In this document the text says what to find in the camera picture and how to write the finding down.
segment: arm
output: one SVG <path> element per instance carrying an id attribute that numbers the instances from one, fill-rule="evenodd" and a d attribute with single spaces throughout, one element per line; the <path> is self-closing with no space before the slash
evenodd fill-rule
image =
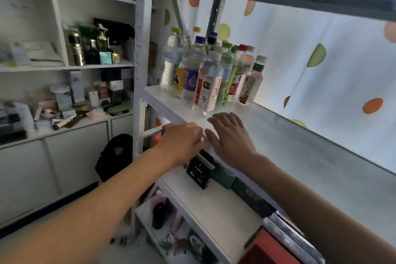
<path id="1" fill-rule="evenodd" d="M 208 121 L 219 135 L 205 130 L 218 156 L 266 191 L 329 263 L 396 263 L 391 245 L 258 154 L 238 116 L 219 113 Z"/>
<path id="2" fill-rule="evenodd" d="M 203 147 L 201 138 L 202 128 L 195 123 L 169 127 L 155 147 L 38 227 L 0 262 L 76 264 L 93 260 L 130 206 L 157 178 L 195 156 Z"/>

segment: dark bag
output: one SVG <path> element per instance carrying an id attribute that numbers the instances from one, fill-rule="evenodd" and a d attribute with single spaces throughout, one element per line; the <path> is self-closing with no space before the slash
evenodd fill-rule
<path id="1" fill-rule="evenodd" d="M 112 138 L 102 151 L 95 170 L 105 182 L 132 163 L 133 137 L 121 134 Z"/>

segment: hand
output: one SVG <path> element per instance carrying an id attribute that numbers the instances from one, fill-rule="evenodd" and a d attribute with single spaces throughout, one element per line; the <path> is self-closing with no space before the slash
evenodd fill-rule
<path id="1" fill-rule="evenodd" d="M 234 113 L 217 113 L 208 119 L 219 138 L 209 129 L 205 134 L 217 155 L 228 165 L 241 170 L 243 164 L 257 154 L 242 120 Z"/>
<path id="2" fill-rule="evenodd" d="M 166 132 L 158 144 L 153 147 L 169 159 L 172 167 L 185 164 L 204 147 L 203 129 L 195 123 L 183 123 L 166 126 Z"/>

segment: perfume bottle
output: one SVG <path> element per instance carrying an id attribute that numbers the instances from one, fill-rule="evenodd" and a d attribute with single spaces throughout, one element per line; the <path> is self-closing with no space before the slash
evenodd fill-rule
<path id="1" fill-rule="evenodd" d="M 103 25 L 98 24 L 99 36 L 97 36 L 96 41 L 98 43 L 99 51 L 107 51 L 108 42 L 107 37 L 105 35 L 107 28 L 103 27 Z"/>

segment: person's left hand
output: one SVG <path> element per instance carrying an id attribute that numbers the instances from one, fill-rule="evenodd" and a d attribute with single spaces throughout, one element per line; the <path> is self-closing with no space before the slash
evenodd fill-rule
<path id="1" fill-rule="evenodd" d="M 196 123 L 184 123 L 166 126 L 166 132 L 158 144 L 153 147 L 178 166 L 190 161 L 204 147 L 202 127 Z"/>

